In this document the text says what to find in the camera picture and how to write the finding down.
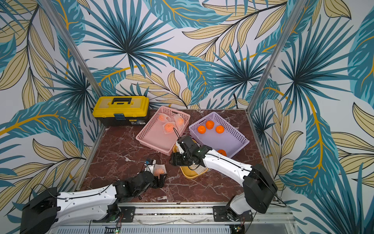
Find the netted orange end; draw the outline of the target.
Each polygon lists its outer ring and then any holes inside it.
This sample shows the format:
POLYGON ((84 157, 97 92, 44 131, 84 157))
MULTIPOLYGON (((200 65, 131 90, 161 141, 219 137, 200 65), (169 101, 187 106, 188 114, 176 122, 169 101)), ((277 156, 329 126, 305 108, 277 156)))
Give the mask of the netted orange end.
POLYGON ((161 165, 161 164, 155 164, 154 167, 153 167, 153 175, 154 176, 157 176, 157 177, 160 177, 161 175, 166 175, 167 174, 167 171, 166 171, 166 167, 165 165, 161 165))

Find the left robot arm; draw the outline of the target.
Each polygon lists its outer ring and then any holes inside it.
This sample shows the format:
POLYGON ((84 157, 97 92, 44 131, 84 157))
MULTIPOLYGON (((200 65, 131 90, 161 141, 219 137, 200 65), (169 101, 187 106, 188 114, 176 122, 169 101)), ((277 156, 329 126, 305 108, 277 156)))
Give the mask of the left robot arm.
POLYGON ((121 216, 118 204, 140 197, 149 188, 164 187, 166 174, 142 171, 135 177, 108 186, 80 192, 48 188, 22 209, 21 234, 45 234, 50 229, 79 221, 115 222, 121 216))

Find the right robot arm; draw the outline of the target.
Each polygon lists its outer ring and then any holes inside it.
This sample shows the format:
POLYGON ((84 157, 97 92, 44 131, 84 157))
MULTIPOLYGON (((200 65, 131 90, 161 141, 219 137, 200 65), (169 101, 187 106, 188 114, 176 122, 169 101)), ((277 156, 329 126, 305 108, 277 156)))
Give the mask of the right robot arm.
POLYGON ((243 187, 243 193, 234 196, 225 207, 226 219, 237 221, 246 212, 264 214, 276 196, 278 187, 261 164, 250 165, 228 158, 209 146, 199 146, 191 137, 184 136, 176 142, 177 152, 172 153, 173 166, 203 166, 220 172, 243 187))

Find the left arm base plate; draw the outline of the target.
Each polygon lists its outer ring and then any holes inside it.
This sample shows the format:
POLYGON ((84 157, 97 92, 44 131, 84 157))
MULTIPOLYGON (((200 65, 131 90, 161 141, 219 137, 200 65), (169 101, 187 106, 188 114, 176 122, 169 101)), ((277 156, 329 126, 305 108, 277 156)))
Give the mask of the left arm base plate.
POLYGON ((131 223, 135 214, 134 206, 120 206, 110 205, 102 219, 94 219, 94 223, 131 223))

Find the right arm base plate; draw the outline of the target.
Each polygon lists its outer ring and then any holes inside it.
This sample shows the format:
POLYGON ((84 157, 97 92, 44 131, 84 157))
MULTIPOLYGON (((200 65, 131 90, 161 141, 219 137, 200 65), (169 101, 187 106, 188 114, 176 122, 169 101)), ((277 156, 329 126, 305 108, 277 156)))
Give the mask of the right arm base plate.
POLYGON ((252 221, 255 214, 251 210, 242 214, 236 214, 228 206, 213 206, 212 209, 215 222, 252 221))

